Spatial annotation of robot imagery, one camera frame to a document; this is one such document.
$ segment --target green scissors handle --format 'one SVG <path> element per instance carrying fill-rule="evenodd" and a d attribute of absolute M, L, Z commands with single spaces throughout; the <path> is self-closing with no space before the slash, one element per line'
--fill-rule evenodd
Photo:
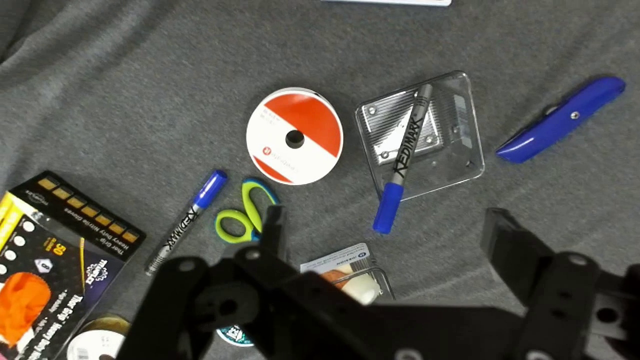
<path fill-rule="evenodd" d="M 226 208 L 226 209 L 220 209 L 216 215 L 216 233 L 228 243 L 260 240 L 261 213 L 255 202 L 251 200 L 251 191 L 261 191 L 270 204 L 277 204 L 275 194 L 257 179 L 243 179 L 239 191 L 242 191 L 243 212 Z M 242 226 L 242 233 L 228 232 L 222 222 L 238 222 Z"/>

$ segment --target blue knife handle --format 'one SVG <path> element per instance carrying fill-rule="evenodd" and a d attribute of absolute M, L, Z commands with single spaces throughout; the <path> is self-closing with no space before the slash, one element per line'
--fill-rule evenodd
<path fill-rule="evenodd" d="M 513 164 L 534 157 L 542 149 L 553 145 L 564 135 L 574 132 L 601 105 L 615 100 L 623 91 L 623 88 L 626 84 L 615 75 L 601 75 L 588 81 L 556 110 L 504 141 L 498 148 L 498 156 Z"/>

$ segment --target spool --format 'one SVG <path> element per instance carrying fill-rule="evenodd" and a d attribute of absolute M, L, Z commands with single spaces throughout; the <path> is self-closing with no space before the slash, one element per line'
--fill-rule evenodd
<path fill-rule="evenodd" d="M 77 330 L 66 347 L 66 360 L 116 360 L 127 321 L 119 316 L 101 316 Z"/>
<path fill-rule="evenodd" d="M 307 88 L 279 88 L 266 96 L 245 125 L 253 165 L 270 179 L 303 186 L 337 164 L 344 145 L 332 104 Z"/>

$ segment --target gray fabric surface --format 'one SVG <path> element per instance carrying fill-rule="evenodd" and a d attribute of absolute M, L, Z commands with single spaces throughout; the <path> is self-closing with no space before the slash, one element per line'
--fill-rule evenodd
<path fill-rule="evenodd" d="M 384 15 L 313 0 L 39 0 L 0 63 L 0 188 L 49 167 L 147 232 L 98 312 L 132 316 L 142 259 L 210 167 L 257 174 L 243 149 L 255 100 L 312 84 L 341 114 L 346 152 L 306 188 L 275 186 L 294 264 L 371 240 L 399 303 L 519 310 L 480 251 L 483 208 L 508 208 L 553 250 L 605 270 L 640 262 L 640 1 L 456 1 L 447 15 Z M 369 232 L 376 191 L 349 111 L 449 70 L 473 81 L 485 174 L 402 206 L 388 240 Z M 502 139 L 595 74 L 626 94 L 525 165 Z M 224 254 L 212 212 L 177 254 Z M 260 358 L 216 341 L 207 358 Z"/>
<path fill-rule="evenodd" d="M 30 10 L 30 0 L 1 0 L 0 1 L 0 62 L 3 60 L 5 49 L 20 32 L 23 15 Z"/>

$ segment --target clear plastic package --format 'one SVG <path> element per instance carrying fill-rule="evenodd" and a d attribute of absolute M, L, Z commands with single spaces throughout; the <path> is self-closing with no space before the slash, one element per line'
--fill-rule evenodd
<path fill-rule="evenodd" d="M 358 132 L 378 194 L 394 174 L 397 148 L 419 86 L 431 86 L 431 97 L 404 179 L 402 200 L 463 183 L 483 174 L 469 77 L 463 71 L 453 71 L 355 110 Z"/>

